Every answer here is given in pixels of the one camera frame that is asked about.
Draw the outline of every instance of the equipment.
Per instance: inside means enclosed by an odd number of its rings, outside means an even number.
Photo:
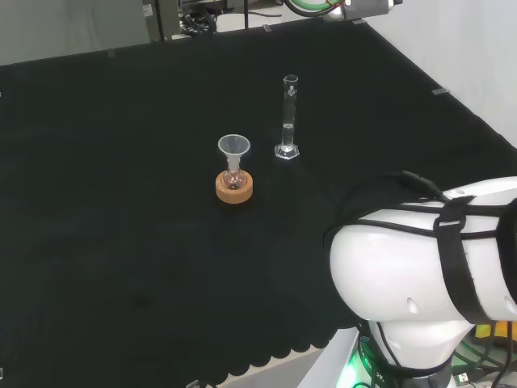
[[[285,5],[299,16],[325,19],[361,19],[369,16],[388,14],[402,0],[329,0],[313,4],[304,0],[284,0]]]
[[[360,385],[454,387],[452,353],[473,325],[517,320],[517,177],[433,197],[364,212],[334,236],[332,277],[364,337]]]

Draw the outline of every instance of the clear plastic funnel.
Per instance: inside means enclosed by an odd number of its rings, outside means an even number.
[[[246,185],[246,176],[240,168],[241,156],[250,149],[250,141],[241,135],[226,135],[219,139],[219,150],[228,160],[228,170],[223,175],[225,186],[238,190]]]

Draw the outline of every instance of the green light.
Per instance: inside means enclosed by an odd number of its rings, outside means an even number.
[[[350,359],[350,362],[345,365],[341,371],[336,388],[352,388],[353,385],[357,382],[357,376],[355,375],[354,368],[354,360],[356,355],[357,353]]]

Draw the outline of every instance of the table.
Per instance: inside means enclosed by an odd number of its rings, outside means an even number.
[[[504,139],[367,24],[271,29],[0,68],[3,386],[219,383],[322,348],[353,324],[321,238],[355,182],[517,173]],[[291,161],[273,153],[286,74]],[[227,133],[251,141],[238,207],[214,192]],[[408,197],[380,181],[346,211]]]

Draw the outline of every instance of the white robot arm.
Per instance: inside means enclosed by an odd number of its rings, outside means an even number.
[[[349,222],[332,243],[336,289],[391,365],[436,369],[473,324],[517,320],[517,177],[444,195]]]

